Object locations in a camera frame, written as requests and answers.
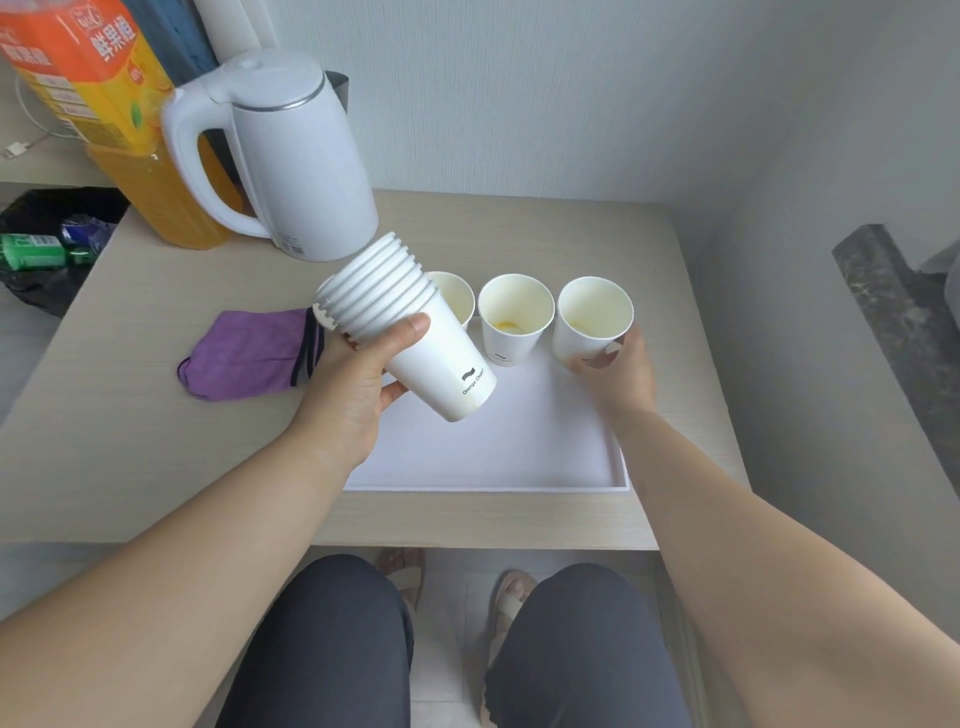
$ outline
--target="paper cup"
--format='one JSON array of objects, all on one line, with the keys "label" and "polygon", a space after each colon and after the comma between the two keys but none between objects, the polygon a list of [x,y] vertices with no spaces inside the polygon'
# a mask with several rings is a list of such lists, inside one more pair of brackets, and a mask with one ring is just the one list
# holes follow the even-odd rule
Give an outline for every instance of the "paper cup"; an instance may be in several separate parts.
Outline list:
[{"label": "paper cup", "polygon": [[431,271],[426,276],[437,284],[453,315],[457,317],[463,328],[467,328],[467,324],[473,318],[473,311],[476,310],[476,299],[470,284],[460,276],[454,276],[446,271]]},{"label": "paper cup", "polygon": [[449,422],[463,420],[487,401],[496,376],[440,291],[420,310],[430,316],[430,329],[391,359],[387,372]]},{"label": "paper cup", "polygon": [[523,361],[550,326],[553,294],[540,281],[508,273],[489,281],[477,298],[487,357],[501,367]]},{"label": "paper cup", "polygon": [[612,280],[587,276],[572,280],[557,298],[553,353],[592,359],[634,322],[630,296]]},{"label": "paper cup", "polygon": [[386,330],[392,322],[417,313],[436,292],[437,286],[429,280],[425,280],[423,285],[411,286],[393,303],[365,313],[348,330],[353,332],[354,340],[367,343],[380,331]]},{"label": "paper cup", "polygon": [[385,235],[317,290],[314,314],[367,344],[397,321],[424,311],[430,329],[386,366],[449,422],[476,411],[496,376],[437,286],[393,233]]}]

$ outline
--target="printed logo on cup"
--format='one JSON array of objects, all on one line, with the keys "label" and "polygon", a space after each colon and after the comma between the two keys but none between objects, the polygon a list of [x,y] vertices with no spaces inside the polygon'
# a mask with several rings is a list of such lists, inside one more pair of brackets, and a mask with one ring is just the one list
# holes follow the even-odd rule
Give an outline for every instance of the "printed logo on cup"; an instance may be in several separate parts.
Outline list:
[{"label": "printed logo on cup", "polygon": [[[473,374],[476,370],[471,369],[467,374],[464,375],[464,381],[467,381],[467,377]],[[483,376],[485,370],[481,369],[480,374],[477,375],[477,378],[470,383],[470,386],[464,390],[464,394],[468,393],[473,387],[477,385],[477,382],[480,381],[480,377]]]}]

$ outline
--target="orange label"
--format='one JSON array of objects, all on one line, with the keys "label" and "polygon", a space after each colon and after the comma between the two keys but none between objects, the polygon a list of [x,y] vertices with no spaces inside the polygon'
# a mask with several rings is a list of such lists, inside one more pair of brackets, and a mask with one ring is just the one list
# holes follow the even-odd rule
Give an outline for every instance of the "orange label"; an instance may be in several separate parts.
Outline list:
[{"label": "orange label", "polygon": [[149,150],[173,85],[120,0],[0,12],[0,49],[86,141]]}]

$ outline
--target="purple cloth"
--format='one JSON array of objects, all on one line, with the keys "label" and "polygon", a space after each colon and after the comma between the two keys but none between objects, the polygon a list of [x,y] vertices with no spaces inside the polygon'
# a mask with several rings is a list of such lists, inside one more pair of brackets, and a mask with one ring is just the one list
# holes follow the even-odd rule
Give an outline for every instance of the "purple cloth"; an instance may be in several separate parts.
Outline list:
[{"label": "purple cloth", "polygon": [[224,311],[177,368],[187,391],[201,400],[243,400],[297,384],[310,341],[312,373],[315,338],[323,333],[309,309],[274,313]]}]

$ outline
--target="gray pants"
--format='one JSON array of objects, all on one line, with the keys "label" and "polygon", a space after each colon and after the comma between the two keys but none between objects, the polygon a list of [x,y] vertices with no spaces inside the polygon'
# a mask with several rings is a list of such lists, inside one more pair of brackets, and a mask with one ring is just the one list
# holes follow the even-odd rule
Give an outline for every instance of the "gray pants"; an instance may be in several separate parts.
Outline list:
[{"label": "gray pants", "polygon": [[[409,728],[413,627],[366,561],[328,556],[257,628],[217,728]],[[499,728],[690,728],[660,626],[594,564],[537,586],[487,672]]]}]

